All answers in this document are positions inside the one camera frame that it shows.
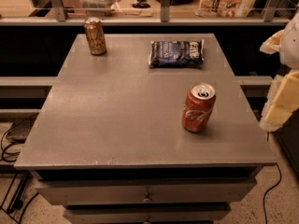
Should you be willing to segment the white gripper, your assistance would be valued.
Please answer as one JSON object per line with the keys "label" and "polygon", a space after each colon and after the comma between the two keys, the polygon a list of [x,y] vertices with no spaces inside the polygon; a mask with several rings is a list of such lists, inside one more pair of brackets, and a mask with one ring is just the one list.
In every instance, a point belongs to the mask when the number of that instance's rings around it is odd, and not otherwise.
{"label": "white gripper", "polygon": [[[279,52],[280,62],[292,69],[299,68],[299,13],[260,46],[266,54]],[[299,70],[291,70],[284,77],[276,75],[267,94],[262,111],[260,127],[266,132],[275,132],[299,108]]]}

